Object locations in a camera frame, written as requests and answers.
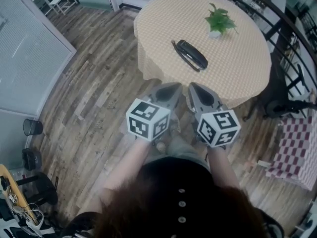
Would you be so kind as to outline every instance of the forearm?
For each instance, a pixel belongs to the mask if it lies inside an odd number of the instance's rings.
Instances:
[[[240,188],[238,178],[232,169],[225,150],[208,147],[208,160],[214,183],[219,187]]]
[[[122,183],[137,176],[149,154],[151,143],[138,138],[118,165],[111,171],[103,187],[116,189]]]

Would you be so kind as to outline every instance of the hair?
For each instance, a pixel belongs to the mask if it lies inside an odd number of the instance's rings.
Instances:
[[[162,238],[160,232],[164,225],[160,222],[149,223],[151,212],[148,205],[154,190],[151,181],[146,179],[137,179],[121,186],[114,192],[111,203],[104,206],[96,223],[94,237]],[[211,219],[208,221],[209,225],[195,229],[206,229],[207,237],[267,237],[259,210],[252,206],[242,190],[225,187],[216,189],[215,193],[217,200],[205,203],[212,204],[212,211],[203,215],[204,218]]]

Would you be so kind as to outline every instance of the potted plant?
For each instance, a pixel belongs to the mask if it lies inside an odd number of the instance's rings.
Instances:
[[[227,29],[233,28],[236,31],[236,25],[234,21],[228,16],[228,11],[225,9],[217,9],[213,3],[210,5],[214,8],[214,11],[210,11],[209,17],[206,17],[205,20],[210,25],[209,36],[212,38],[219,37],[221,34],[224,34]]]

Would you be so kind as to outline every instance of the floor plank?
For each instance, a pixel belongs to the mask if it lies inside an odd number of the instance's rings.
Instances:
[[[136,97],[159,84],[138,70],[133,20],[137,11],[108,12],[75,6],[66,15],[50,14],[56,28],[77,49],[51,92],[40,120],[44,134],[35,136],[43,169],[59,177],[59,217],[71,220],[92,198],[99,184],[122,158],[134,137],[126,133],[125,112]],[[276,120],[261,113],[242,122],[251,101],[235,108],[242,129],[230,147],[229,160],[252,203],[272,215],[290,234],[307,211],[315,191],[265,177],[255,165],[268,160],[278,145]],[[181,99],[178,114],[183,137],[193,141],[191,113]]]

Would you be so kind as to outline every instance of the gray pants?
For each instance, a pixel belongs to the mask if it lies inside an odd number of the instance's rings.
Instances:
[[[156,147],[152,147],[150,150],[150,154],[145,161],[145,164],[156,161],[158,159],[166,158],[166,157],[175,157],[180,159],[189,160],[195,162],[199,165],[205,167],[208,171],[210,171],[209,166],[207,165],[206,161],[202,159],[196,150],[188,144],[181,136],[176,136],[172,139],[171,143],[169,144],[166,155],[161,154]]]

